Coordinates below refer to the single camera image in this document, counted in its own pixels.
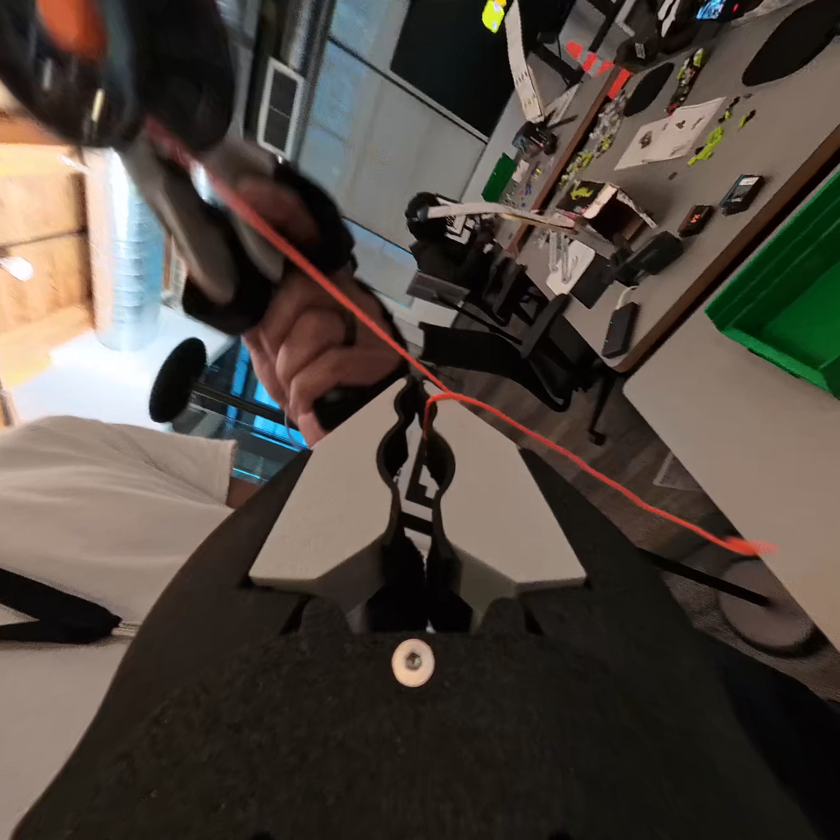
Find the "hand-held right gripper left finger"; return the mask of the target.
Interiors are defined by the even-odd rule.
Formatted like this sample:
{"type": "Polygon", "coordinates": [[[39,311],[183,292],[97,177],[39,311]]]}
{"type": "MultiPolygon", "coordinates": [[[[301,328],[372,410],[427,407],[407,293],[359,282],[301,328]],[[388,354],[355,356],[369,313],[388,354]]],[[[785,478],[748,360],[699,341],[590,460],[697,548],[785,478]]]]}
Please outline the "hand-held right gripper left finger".
{"type": "Polygon", "coordinates": [[[399,379],[314,445],[248,572],[253,584],[330,601],[356,630],[423,626],[424,565],[397,485],[416,384],[399,379]]]}

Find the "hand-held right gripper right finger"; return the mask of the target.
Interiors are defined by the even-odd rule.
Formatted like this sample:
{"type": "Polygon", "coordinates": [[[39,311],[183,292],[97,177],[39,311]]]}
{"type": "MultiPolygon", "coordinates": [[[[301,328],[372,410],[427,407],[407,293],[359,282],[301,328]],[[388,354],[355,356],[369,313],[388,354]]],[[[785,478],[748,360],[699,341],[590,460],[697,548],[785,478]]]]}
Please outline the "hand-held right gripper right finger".
{"type": "Polygon", "coordinates": [[[435,385],[423,390],[428,456],[443,449],[434,525],[471,622],[500,599],[582,586],[585,569],[519,447],[456,400],[433,402],[443,394],[435,385]]]}

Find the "person's left hand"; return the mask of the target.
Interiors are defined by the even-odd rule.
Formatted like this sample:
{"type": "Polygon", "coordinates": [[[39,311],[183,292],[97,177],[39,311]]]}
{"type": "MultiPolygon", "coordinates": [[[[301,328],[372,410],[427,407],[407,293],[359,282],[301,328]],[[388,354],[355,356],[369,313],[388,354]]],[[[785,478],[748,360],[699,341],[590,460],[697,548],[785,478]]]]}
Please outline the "person's left hand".
{"type": "Polygon", "coordinates": [[[404,362],[289,260],[266,314],[242,341],[259,382],[308,445],[327,434],[314,410],[320,397],[334,389],[374,385],[404,362]]]}

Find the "black office chair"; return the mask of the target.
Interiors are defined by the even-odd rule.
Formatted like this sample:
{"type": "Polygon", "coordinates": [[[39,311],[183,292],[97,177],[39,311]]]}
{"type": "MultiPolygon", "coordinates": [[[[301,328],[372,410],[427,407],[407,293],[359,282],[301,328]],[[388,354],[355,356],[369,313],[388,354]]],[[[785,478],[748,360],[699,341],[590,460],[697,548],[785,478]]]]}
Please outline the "black office chair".
{"type": "Polygon", "coordinates": [[[417,267],[413,288],[479,328],[422,323],[420,360],[502,377],[555,413],[568,411],[575,393],[597,387],[586,433],[594,445],[604,445],[598,425],[617,376],[565,318],[568,298],[547,300],[524,267],[501,253],[490,221],[431,217],[444,206],[453,203],[433,192],[417,193],[406,206],[417,267]]]}

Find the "black round stand base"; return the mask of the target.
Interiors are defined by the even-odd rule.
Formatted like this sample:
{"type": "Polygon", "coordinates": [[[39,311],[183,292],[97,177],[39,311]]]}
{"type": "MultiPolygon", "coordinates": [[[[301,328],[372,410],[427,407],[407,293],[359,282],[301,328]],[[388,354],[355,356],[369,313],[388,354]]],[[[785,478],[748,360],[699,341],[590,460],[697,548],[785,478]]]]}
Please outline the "black round stand base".
{"type": "Polygon", "coordinates": [[[198,338],[188,338],[166,357],[150,389],[148,414],[157,424],[169,424],[180,416],[194,395],[231,406],[274,424],[296,429],[278,408],[214,388],[202,381],[207,367],[207,349],[198,338]]]}
{"type": "Polygon", "coordinates": [[[648,551],[644,555],[661,571],[712,590],[726,624],[760,652],[783,658],[805,657],[829,644],[825,634],[757,558],[732,561],[720,574],[711,574],[648,551]]]}

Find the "black box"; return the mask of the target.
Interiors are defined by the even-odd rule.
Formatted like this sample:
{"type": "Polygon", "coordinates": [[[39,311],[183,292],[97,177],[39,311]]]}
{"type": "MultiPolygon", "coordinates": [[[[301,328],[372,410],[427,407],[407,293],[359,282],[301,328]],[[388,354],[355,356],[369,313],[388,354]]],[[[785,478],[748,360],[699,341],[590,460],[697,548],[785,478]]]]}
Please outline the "black box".
{"type": "Polygon", "coordinates": [[[615,281],[631,287],[639,277],[656,276],[676,262],[684,249],[684,241],[679,236],[664,230],[638,250],[624,248],[617,251],[615,281]]]}

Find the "long cardboard strip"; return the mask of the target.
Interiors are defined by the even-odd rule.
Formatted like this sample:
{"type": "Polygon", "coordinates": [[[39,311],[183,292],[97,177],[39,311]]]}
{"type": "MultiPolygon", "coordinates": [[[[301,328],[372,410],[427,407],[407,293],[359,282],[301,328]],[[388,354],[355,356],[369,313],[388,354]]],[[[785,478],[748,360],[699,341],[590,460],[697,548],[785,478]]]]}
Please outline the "long cardboard strip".
{"type": "Polygon", "coordinates": [[[477,202],[425,205],[416,211],[415,216],[417,221],[423,223],[439,218],[456,220],[462,217],[501,217],[528,226],[563,232],[569,236],[577,235],[581,231],[580,218],[575,213],[558,211],[547,215],[542,212],[517,209],[503,203],[477,202]]]}

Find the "scattered small toy bricks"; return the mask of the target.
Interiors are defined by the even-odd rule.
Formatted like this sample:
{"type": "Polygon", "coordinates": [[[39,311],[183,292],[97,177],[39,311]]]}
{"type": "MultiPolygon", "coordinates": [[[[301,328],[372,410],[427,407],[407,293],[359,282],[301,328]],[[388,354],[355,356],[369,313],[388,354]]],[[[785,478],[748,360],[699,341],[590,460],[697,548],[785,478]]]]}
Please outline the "scattered small toy bricks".
{"type": "Polygon", "coordinates": [[[584,125],[581,138],[572,143],[572,156],[555,184],[556,190],[565,189],[613,147],[624,121],[625,106],[622,98],[610,100],[584,125]]]}

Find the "small black blue device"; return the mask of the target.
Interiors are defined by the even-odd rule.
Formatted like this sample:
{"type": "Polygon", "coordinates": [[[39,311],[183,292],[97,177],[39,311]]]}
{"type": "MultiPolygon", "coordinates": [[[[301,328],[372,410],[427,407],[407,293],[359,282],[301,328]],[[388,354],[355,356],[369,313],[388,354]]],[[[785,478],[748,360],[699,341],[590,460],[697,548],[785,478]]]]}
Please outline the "small black blue device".
{"type": "Polygon", "coordinates": [[[762,191],[765,183],[766,179],[763,175],[740,175],[721,199],[719,203],[721,213],[724,216],[731,216],[745,212],[762,191]]]}

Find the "white instruction sheet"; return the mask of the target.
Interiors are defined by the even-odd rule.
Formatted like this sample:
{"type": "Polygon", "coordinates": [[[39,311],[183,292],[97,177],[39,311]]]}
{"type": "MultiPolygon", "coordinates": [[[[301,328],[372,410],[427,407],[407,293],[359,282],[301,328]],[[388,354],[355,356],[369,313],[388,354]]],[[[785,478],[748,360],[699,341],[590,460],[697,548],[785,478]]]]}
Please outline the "white instruction sheet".
{"type": "Polygon", "coordinates": [[[694,106],[682,106],[665,119],[642,126],[615,164],[614,171],[683,158],[707,135],[707,126],[716,119],[725,101],[725,98],[716,98],[694,106]]]}

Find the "lime green toy piece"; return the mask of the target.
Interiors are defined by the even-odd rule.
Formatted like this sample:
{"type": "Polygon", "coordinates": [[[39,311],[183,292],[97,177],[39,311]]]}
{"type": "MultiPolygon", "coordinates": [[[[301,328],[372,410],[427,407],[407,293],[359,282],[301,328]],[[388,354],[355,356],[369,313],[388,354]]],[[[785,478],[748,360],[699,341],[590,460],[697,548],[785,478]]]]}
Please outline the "lime green toy piece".
{"type": "Polygon", "coordinates": [[[695,153],[689,158],[687,165],[692,166],[696,165],[701,161],[708,161],[715,153],[715,150],[719,146],[720,142],[723,139],[725,133],[725,129],[722,124],[718,125],[710,134],[706,137],[706,142],[702,147],[699,147],[695,153]]]}

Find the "small black oval pad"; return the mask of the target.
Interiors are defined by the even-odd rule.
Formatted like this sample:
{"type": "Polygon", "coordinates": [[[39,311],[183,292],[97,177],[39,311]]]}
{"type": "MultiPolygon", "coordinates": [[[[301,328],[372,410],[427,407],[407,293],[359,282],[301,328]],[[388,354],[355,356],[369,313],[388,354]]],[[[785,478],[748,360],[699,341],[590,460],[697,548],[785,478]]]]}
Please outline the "small black oval pad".
{"type": "Polygon", "coordinates": [[[622,116],[632,118],[646,111],[675,72],[672,61],[664,62],[639,76],[636,86],[628,93],[622,116]]]}

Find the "grey table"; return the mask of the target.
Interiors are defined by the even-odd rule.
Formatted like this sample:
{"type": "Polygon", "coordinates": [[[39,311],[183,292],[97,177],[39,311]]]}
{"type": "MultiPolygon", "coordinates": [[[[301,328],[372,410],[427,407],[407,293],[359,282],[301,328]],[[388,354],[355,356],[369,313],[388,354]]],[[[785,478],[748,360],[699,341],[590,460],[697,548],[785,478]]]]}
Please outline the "grey table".
{"type": "Polygon", "coordinates": [[[694,106],[725,98],[709,132],[722,124],[722,141],[708,161],[688,166],[681,159],[647,163],[614,171],[636,131],[661,120],[676,74],[644,112],[625,119],[612,148],[578,180],[610,182],[643,208],[657,228],[633,241],[638,249],[657,233],[677,235],[678,226],[696,204],[716,207],[708,225],[686,241],[685,251],[656,276],[639,281],[627,299],[639,304],[633,342],[621,357],[606,360],[627,373],[641,364],[669,336],[682,316],[719,286],[770,230],[775,218],[838,153],[838,36],[803,69],[757,87],[744,87],[742,73],[776,27],[798,7],[791,3],[772,14],[727,28],[710,45],[710,57],[687,99],[694,106]],[[745,212],[724,216],[719,203],[742,174],[763,175],[766,183],[745,212]]]}

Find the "black lime toy model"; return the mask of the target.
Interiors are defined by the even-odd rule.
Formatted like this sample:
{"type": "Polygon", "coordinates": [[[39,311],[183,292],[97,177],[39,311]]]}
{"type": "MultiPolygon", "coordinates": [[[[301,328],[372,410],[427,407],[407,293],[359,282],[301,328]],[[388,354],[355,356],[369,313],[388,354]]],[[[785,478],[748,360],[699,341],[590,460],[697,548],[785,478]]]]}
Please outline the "black lime toy model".
{"type": "Polygon", "coordinates": [[[685,59],[677,74],[677,87],[666,108],[668,116],[684,105],[706,62],[707,51],[702,47],[685,59]]]}

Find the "green base plate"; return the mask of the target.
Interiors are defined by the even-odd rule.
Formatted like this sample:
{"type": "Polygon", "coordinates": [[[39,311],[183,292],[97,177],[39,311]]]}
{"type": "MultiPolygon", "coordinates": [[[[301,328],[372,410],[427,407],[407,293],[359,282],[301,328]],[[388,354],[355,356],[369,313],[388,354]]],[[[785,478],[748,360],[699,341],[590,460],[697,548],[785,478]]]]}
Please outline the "green base plate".
{"type": "Polygon", "coordinates": [[[481,191],[481,198],[486,203],[497,203],[502,197],[513,174],[518,168],[518,162],[509,154],[503,153],[496,162],[485,186],[481,191]]]}

